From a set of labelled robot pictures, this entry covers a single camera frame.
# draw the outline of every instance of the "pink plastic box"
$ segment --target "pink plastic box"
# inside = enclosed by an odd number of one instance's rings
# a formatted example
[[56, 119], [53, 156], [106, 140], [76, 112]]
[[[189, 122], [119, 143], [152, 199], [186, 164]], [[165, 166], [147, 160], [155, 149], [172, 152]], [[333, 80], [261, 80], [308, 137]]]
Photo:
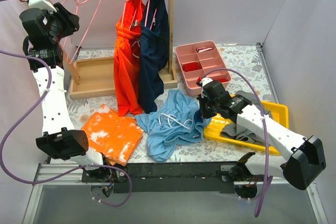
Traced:
[[[196, 52], [197, 48], [208, 47], [213, 48], [213, 50], [206, 52]], [[178, 46], [176, 47], [176, 56], [185, 83], [185, 89], [187, 94], [192, 97], [201, 93], [201, 88], [196, 84], [199, 77], [202, 77], [205, 73], [208, 73], [211, 70], [217, 68], [226, 68], [226, 65], [221, 58], [221, 54], [219, 53], [216, 44], [210, 40]], [[197, 62], [201, 69], [189, 72], [183, 71], [183, 66], [191, 62]], [[216, 71], [209, 74], [207, 77], [214, 80], [226, 79], [226, 82], [222, 82], [224, 88], [228, 86], [232, 79], [231, 74], [226, 70]]]

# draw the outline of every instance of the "clothes rack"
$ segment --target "clothes rack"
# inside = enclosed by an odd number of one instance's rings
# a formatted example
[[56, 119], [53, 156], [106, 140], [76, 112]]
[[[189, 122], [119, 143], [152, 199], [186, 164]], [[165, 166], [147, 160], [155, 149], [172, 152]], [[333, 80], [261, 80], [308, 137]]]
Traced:
[[[164, 88], [176, 88], [177, 77], [173, 62], [174, 0], [169, 0], [170, 58], [159, 74]], [[100, 97], [115, 94], [113, 57], [77, 60], [72, 65], [63, 50], [63, 63], [71, 74], [70, 96], [73, 99]]]

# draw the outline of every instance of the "floral patterned surface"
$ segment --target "floral patterned surface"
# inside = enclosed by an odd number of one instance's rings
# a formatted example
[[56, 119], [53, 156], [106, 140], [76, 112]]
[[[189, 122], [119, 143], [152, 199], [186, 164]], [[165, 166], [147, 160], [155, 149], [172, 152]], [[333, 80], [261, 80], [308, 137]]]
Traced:
[[[274, 97], [267, 82], [267, 78], [259, 59], [255, 46], [226, 46], [217, 45], [228, 68], [235, 69], [242, 73], [254, 86], [258, 95], [266, 101], [274, 101]], [[114, 50], [81, 50], [78, 59], [89, 59], [98, 57], [113, 56]], [[180, 70], [176, 63], [178, 78], [178, 89], [185, 92], [184, 83]], [[232, 81], [227, 90], [234, 94], [238, 90], [250, 92], [248, 85], [236, 74], [232, 74]], [[167, 98], [169, 90], [156, 99], [157, 107], [160, 108]], [[67, 95], [67, 103], [70, 118], [75, 129], [80, 129], [89, 117], [105, 103], [107, 106], [117, 109], [116, 96], [98, 97], [90, 99], [72, 100]], [[154, 160], [147, 154], [147, 134], [144, 133], [143, 140], [133, 152], [129, 163], [153, 163]], [[245, 153], [251, 151], [247, 148], [231, 144], [215, 142], [203, 139], [197, 144], [188, 146], [177, 146], [173, 155], [167, 162], [210, 162], [210, 161], [236, 161]]]

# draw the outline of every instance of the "gray cloth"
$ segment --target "gray cloth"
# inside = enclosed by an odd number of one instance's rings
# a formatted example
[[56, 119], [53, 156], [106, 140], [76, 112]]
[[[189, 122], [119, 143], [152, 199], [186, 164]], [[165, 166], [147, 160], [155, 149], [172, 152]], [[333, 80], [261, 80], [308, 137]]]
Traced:
[[[252, 104], [254, 104], [259, 110], [260, 106], [257, 101], [257, 98], [253, 93], [247, 93], [245, 91], [238, 91], [236, 95], [242, 95], [246, 99], [250, 100]], [[272, 118], [272, 114], [270, 111], [265, 110], [265, 114], [269, 115], [270, 118]], [[240, 141], [244, 141], [247, 143], [255, 143], [255, 142], [264, 142], [259, 136], [257, 136], [255, 133], [252, 131], [246, 129], [245, 127], [241, 125], [237, 125], [235, 123], [227, 124], [223, 129], [222, 132], [220, 133], [222, 137], [230, 138], [230, 139], [236, 139]]]

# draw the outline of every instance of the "yellow tray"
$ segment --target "yellow tray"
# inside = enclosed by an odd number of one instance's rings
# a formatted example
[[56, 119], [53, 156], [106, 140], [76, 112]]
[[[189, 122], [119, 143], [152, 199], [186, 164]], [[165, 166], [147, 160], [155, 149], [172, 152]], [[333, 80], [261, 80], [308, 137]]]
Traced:
[[[264, 105], [265, 110], [271, 111], [274, 121], [278, 122], [282, 126], [289, 129], [289, 114], [288, 114], [287, 106], [282, 105], [282, 104], [273, 103], [273, 102], [266, 102], [266, 101], [262, 101], [262, 104]], [[221, 131], [223, 127], [226, 124], [230, 124], [230, 123], [233, 123], [233, 122], [230, 119], [222, 118], [219, 114], [217, 116], [214, 116], [211, 120], [211, 123], [208, 125], [208, 127], [204, 129], [204, 137], [207, 139], [211, 139], [211, 140], [215, 140], [219, 142], [230, 143], [230, 144], [243, 146], [246, 148], [251, 148], [257, 151], [264, 152], [266, 150], [266, 148], [261, 145], [246, 143], [243, 141], [222, 137]], [[280, 155], [280, 153], [273, 146], [269, 147], [269, 153]]]

